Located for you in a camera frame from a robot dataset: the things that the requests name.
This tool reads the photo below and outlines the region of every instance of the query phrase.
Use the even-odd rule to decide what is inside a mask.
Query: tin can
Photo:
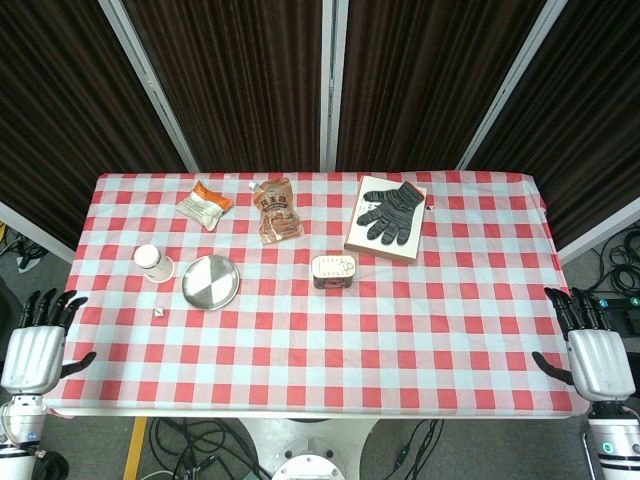
[[[356,261],[351,255],[319,255],[311,260],[311,273],[316,288],[348,288],[356,274]]]

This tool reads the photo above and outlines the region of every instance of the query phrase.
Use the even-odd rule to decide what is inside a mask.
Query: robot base
[[[331,419],[303,423],[276,418],[240,421],[251,435],[260,464],[274,474],[274,480],[359,480],[362,449],[377,422]]]

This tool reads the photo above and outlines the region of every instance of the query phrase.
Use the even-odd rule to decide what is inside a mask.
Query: plastic bag
[[[177,210],[189,218],[193,218],[208,231],[216,228],[223,213],[233,205],[231,199],[212,192],[202,183],[196,183],[187,198],[176,207]]]
[[[258,186],[251,182],[253,204],[260,210],[260,238],[269,243],[304,234],[300,217],[293,209],[293,190],[288,178],[267,180]]]

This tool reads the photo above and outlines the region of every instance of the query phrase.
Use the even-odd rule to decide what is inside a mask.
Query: dark brown curtain
[[[640,2],[569,2],[469,169],[531,174],[562,248],[640,196]]]
[[[104,172],[184,171],[97,2],[0,3],[0,201],[70,247]]]
[[[543,4],[350,2],[337,169],[455,168]]]
[[[318,169],[320,0],[125,4],[202,170]]]

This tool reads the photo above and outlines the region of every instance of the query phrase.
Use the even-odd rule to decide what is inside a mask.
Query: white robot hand
[[[567,342],[571,371],[550,365],[539,352],[533,352],[533,358],[547,375],[574,385],[580,396],[592,402],[588,420],[605,478],[637,479],[640,417],[623,404],[636,387],[622,339],[589,294],[574,288],[572,300],[560,290],[545,288],[545,293]],[[589,458],[586,442],[585,452]]]
[[[11,334],[7,356],[2,368],[2,387],[13,395],[0,411],[0,480],[31,478],[47,407],[42,395],[51,391],[60,378],[79,372],[91,364],[96,354],[88,353],[82,360],[62,365],[64,341],[73,317],[86,297],[69,300],[75,290],[63,293],[49,305],[56,290],[48,291],[36,301],[34,292],[24,307],[18,328]]]

